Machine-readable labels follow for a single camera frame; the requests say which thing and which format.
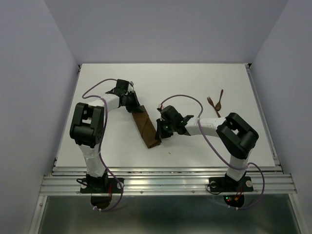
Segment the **screw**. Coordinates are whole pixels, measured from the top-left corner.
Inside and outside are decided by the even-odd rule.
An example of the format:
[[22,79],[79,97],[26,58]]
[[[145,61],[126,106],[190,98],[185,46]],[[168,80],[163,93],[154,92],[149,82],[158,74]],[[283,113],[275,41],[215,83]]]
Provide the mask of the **screw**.
[[212,188],[215,188],[215,187],[216,187],[215,181],[211,181],[209,184],[210,184],[210,187],[212,187]]
[[250,180],[247,180],[247,181],[246,181],[246,186],[247,186],[248,188],[251,188],[251,187],[253,186],[253,183],[252,183]]

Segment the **robotic arm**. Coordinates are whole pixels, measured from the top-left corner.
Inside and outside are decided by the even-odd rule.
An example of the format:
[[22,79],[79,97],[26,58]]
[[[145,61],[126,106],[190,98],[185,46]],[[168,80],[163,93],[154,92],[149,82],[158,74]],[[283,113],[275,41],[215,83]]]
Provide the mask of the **robotic arm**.
[[[187,136],[202,134],[196,117],[183,117],[173,106],[167,106],[159,111],[161,118],[157,119],[156,137],[168,138],[174,132]],[[231,167],[227,170],[220,187],[222,190],[228,189],[232,192],[231,190],[240,187],[244,181],[248,158],[259,135],[236,113],[230,113],[225,118],[201,118],[200,124],[205,135],[219,137],[231,154]]]
[[[116,87],[101,97],[107,103],[107,111],[125,106],[129,113],[141,112],[140,104],[133,84],[118,79]],[[70,137],[79,145],[87,166],[86,178],[82,183],[86,188],[81,193],[101,193],[107,188],[107,170],[101,163],[100,144],[104,136],[104,102],[95,100],[90,103],[78,103],[70,128]]]

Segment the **metal frame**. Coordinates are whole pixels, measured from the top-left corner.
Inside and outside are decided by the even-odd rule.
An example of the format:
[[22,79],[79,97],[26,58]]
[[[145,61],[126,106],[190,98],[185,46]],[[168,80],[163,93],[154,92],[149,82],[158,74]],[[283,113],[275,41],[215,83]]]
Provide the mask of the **metal frame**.
[[[261,167],[265,176],[265,194],[289,194],[292,207],[300,227],[301,233],[308,234],[309,229],[306,224],[302,208],[300,206],[297,190],[291,175],[283,173],[282,167],[277,157],[273,140],[266,122],[250,68],[247,64],[246,71],[251,83],[251,87],[260,112],[262,123],[271,147],[275,166]],[[213,176],[223,176],[227,167],[183,167],[183,168],[111,168],[117,177],[122,177],[124,181],[125,196],[149,196],[149,195],[211,195],[206,191],[209,178]],[[47,196],[77,196],[81,194],[80,185],[76,179],[84,177],[85,167],[54,167],[49,176],[45,176],[42,181],[38,203],[32,220],[30,234],[39,231]],[[262,190],[262,178],[256,168],[250,167],[247,175],[252,178],[254,192],[259,194]]]

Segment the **brown rectangular object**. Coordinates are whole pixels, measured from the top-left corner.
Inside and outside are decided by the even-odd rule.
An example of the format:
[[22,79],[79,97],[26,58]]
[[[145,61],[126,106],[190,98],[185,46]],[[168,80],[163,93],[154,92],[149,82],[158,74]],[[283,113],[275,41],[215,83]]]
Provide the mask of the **brown rectangular object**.
[[136,122],[138,131],[141,134],[143,141],[145,142],[147,148],[153,148],[157,145],[160,145],[161,140],[156,140],[156,130],[148,116],[148,113],[144,106],[141,106],[143,112],[141,113],[132,113],[133,119]]

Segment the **black motor joint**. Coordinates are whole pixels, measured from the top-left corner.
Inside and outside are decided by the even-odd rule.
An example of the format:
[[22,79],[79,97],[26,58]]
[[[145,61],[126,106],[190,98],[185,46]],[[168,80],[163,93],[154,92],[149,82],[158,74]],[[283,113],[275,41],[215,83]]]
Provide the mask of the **black motor joint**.
[[166,106],[162,110],[158,110],[161,118],[156,120],[157,133],[155,139],[169,138],[174,132],[177,132],[179,135],[189,135],[185,125],[194,116],[183,117],[173,106]]
[[142,112],[136,92],[134,90],[132,90],[131,92],[128,91],[129,85],[132,86],[129,81],[118,79],[115,88],[106,93],[118,96],[119,106],[125,106],[129,113]]

